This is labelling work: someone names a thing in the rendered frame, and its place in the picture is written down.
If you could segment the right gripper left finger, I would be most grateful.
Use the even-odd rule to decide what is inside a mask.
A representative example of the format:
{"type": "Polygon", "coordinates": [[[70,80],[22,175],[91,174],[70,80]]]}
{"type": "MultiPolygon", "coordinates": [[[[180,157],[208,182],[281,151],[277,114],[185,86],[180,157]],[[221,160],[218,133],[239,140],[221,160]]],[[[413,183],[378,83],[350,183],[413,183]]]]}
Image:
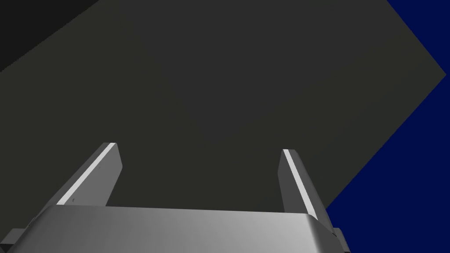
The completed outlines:
{"type": "Polygon", "coordinates": [[[122,168],[117,143],[103,143],[47,202],[47,206],[105,206],[122,168]]]}

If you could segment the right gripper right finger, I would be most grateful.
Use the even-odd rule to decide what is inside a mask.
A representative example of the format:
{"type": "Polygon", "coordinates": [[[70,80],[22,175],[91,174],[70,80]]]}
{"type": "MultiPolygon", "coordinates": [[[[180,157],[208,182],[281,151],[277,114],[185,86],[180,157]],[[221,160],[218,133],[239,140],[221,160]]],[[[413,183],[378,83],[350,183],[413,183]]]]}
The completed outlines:
{"type": "Polygon", "coordinates": [[[311,215],[332,232],[333,225],[323,202],[296,150],[281,151],[277,175],[284,212],[311,215]]]}

